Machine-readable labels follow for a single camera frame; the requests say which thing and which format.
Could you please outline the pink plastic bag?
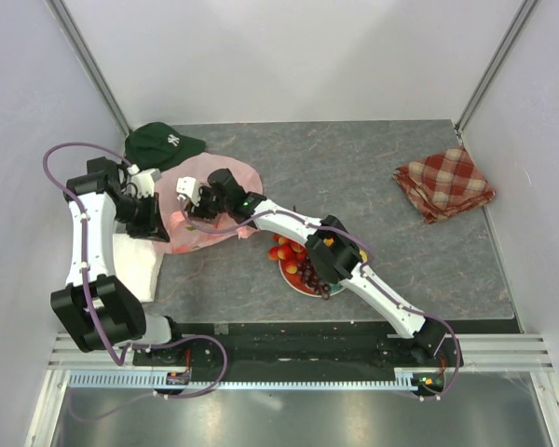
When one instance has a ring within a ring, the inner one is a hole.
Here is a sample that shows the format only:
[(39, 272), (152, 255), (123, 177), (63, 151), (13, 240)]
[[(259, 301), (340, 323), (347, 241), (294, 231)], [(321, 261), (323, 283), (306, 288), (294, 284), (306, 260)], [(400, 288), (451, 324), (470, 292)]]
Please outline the pink plastic bag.
[(163, 172), (156, 183), (162, 222), (170, 236), (170, 242), (154, 242), (159, 253), (182, 254), (207, 248), (231, 237), (248, 238), (257, 232), (249, 226), (223, 234), (208, 234), (198, 231), (184, 220), (176, 192), (179, 178), (193, 177), (205, 184), (208, 176), (217, 169), (230, 169), (238, 184), (247, 192), (264, 192), (261, 178), (250, 165), (228, 156), (202, 153), (192, 156), (180, 165)]

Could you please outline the red fake cherry bunch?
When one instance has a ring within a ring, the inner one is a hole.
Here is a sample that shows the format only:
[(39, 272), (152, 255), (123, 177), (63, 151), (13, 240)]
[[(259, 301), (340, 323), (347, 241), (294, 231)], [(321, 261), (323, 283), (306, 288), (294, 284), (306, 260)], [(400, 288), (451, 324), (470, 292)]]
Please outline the red fake cherry bunch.
[(283, 273), (288, 275), (302, 274), (307, 261), (307, 250), (287, 237), (272, 235), (275, 245), (268, 251), (271, 261), (278, 262)]

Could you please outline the dark red fake grape bunch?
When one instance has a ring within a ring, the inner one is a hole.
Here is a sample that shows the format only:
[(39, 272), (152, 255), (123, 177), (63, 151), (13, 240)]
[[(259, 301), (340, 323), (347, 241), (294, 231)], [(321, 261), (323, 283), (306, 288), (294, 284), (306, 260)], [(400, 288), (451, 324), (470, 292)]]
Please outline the dark red fake grape bunch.
[(317, 274), (308, 256), (297, 264), (296, 274), (299, 276), (300, 282), (311, 293), (325, 301), (330, 299), (331, 286)]

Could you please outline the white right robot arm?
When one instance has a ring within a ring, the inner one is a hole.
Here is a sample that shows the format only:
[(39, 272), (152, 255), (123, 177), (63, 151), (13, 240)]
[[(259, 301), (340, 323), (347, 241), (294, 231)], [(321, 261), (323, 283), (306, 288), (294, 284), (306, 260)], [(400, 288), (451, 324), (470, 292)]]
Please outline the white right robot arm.
[(214, 171), (205, 183), (180, 178), (176, 193), (183, 216), (191, 224), (225, 213), (236, 223), (236, 230), (250, 226), (304, 246), (321, 279), (356, 293), (402, 339), (410, 341), (407, 351), (414, 364), (430, 366), (441, 356), (447, 335), (443, 323), (408, 303), (381, 279), (362, 258), (362, 242), (333, 215), (320, 219), (288, 210), (262, 194), (246, 191), (229, 169)]

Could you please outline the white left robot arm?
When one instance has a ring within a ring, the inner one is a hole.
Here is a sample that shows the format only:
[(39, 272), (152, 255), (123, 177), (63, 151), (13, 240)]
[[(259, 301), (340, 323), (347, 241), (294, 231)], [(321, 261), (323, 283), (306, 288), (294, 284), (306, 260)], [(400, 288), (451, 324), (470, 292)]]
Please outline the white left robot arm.
[(173, 335), (173, 321), (148, 315), (117, 277), (114, 233), (123, 224), (134, 239), (167, 242), (156, 190), (158, 169), (141, 170), (105, 157), (87, 163), (84, 175), (62, 191), (73, 220), (73, 254), (65, 286), (50, 296), (56, 317), (80, 351), (117, 345), (154, 347), (166, 366), (183, 361), (185, 343)]

